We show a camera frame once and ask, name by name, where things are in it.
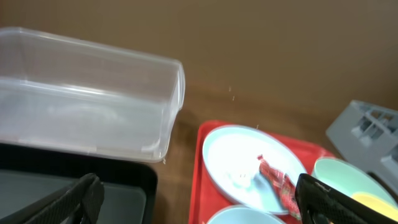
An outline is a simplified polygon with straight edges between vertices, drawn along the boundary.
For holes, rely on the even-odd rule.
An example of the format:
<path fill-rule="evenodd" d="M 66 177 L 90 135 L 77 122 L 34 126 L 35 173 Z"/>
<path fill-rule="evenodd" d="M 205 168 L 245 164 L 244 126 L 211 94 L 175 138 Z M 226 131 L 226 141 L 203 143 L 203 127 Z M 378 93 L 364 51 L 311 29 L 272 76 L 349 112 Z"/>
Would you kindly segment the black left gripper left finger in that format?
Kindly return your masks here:
<path fill-rule="evenodd" d="M 104 185 L 89 173 L 74 183 L 1 219 L 1 224 L 96 224 L 104 201 Z"/>

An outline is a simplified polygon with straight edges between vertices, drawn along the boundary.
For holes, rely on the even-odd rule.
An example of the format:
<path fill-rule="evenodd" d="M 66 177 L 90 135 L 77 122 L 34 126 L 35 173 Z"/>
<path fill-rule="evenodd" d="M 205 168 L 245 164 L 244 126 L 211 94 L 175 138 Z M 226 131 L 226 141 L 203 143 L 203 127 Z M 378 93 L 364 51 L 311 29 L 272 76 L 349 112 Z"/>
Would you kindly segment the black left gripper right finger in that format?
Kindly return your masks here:
<path fill-rule="evenodd" d="M 308 174 L 300 174 L 295 199 L 303 224 L 397 224 Z"/>

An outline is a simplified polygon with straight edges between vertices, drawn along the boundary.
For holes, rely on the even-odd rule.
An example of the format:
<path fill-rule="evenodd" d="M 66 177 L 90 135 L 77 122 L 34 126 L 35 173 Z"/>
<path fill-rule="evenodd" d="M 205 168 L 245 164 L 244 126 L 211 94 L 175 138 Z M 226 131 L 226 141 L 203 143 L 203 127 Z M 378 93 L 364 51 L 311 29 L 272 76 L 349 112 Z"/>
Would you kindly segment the red snack wrapper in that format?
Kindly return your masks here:
<path fill-rule="evenodd" d="M 282 206 L 287 209 L 290 216 L 301 220 L 301 214 L 295 199 L 295 185 L 290 177 L 279 169 L 269 165 L 263 155 L 257 156 L 260 162 L 259 172 L 271 184 L 272 189 Z"/>

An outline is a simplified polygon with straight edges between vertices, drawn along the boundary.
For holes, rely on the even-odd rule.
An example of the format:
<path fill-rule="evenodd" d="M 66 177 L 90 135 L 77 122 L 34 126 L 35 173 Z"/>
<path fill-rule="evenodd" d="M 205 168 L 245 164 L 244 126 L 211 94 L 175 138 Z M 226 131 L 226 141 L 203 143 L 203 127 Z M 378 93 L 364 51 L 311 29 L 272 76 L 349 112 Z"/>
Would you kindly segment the yellow plastic cup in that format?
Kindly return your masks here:
<path fill-rule="evenodd" d="M 356 192 L 351 196 L 351 198 L 368 208 L 397 221 L 397 207 L 393 206 L 391 203 L 366 192 Z"/>

